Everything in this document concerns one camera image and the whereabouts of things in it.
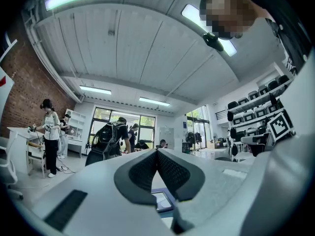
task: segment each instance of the white pipe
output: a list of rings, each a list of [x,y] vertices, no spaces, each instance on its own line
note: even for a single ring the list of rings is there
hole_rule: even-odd
[[[82,100],[80,100],[73,92],[72,90],[67,86],[67,84],[63,81],[63,79],[59,76],[59,74],[57,73],[57,71],[55,70],[55,68],[53,67],[53,65],[50,63],[48,57],[46,56],[46,53],[41,45],[41,43],[39,42],[39,39],[37,37],[37,34],[34,30],[34,25],[36,24],[36,20],[34,18],[34,16],[32,15],[31,12],[31,19],[32,19],[32,24],[31,26],[28,28],[26,24],[24,24],[25,26],[25,30],[26,33],[31,41],[31,44],[34,48],[34,51],[37,55],[37,57],[39,58],[39,60],[42,62],[42,64],[44,65],[44,67],[47,69],[47,71],[49,72],[49,74],[55,79],[55,81],[59,84],[59,86],[72,98],[74,99],[77,103],[82,103]]]

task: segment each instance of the person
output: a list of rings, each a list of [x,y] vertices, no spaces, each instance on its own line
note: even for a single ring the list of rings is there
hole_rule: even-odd
[[[143,150],[143,149],[148,149],[149,146],[144,142],[144,140],[140,140],[135,146],[134,148],[137,151]]]
[[[126,123],[127,123],[127,120],[123,117],[119,117],[117,122],[113,122],[113,124],[115,124],[117,128],[117,143],[116,143],[116,155],[110,154],[111,157],[121,155],[120,144],[119,144],[120,139],[125,141],[127,154],[131,153],[131,147],[130,147]]]
[[[67,154],[68,151],[68,131],[69,131],[69,119],[71,118],[70,115],[65,114],[64,117],[60,120],[60,140],[61,140],[61,151],[58,154],[58,158],[64,159],[64,155]]]
[[[160,141],[158,148],[167,148],[167,143],[164,139]]]
[[[60,121],[50,99],[44,99],[40,108],[45,111],[45,115],[41,125],[36,127],[36,130],[45,130],[46,166],[50,170],[48,177],[52,178],[56,175],[57,169],[60,171],[60,168],[56,166]]]
[[[128,132],[128,137],[129,137],[129,142],[130,142],[130,147],[131,147],[131,152],[134,152],[134,141],[136,140],[136,136],[134,132],[138,131],[139,125],[135,123],[131,129]]]
[[[213,34],[224,40],[238,37],[257,18],[265,18],[299,72],[312,44],[305,30],[310,17],[300,18],[307,13],[298,1],[301,0],[201,0],[199,15],[207,26],[212,26]]]

